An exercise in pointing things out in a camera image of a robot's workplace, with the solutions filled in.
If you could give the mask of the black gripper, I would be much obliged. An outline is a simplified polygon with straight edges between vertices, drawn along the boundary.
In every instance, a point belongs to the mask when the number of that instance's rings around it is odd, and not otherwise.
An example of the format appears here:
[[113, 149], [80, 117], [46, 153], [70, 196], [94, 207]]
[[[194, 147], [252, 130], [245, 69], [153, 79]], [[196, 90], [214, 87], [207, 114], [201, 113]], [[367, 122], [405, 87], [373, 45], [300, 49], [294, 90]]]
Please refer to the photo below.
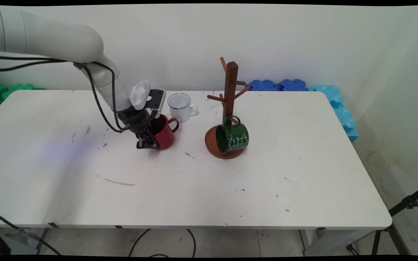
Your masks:
[[134, 108], [128, 108], [117, 112], [118, 119], [125, 125], [126, 131], [133, 132], [138, 139], [136, 143], [137, 149], [152, 149], [152, 147], [159, 147], [159, 143], [155, 136], [151, 132], [147, 132], [147, 135], [141, 135], [151, 124], [151, 122], [159, 116], [159, 113], [155, 110], [149, 112], [146, 108], [136, 110]]

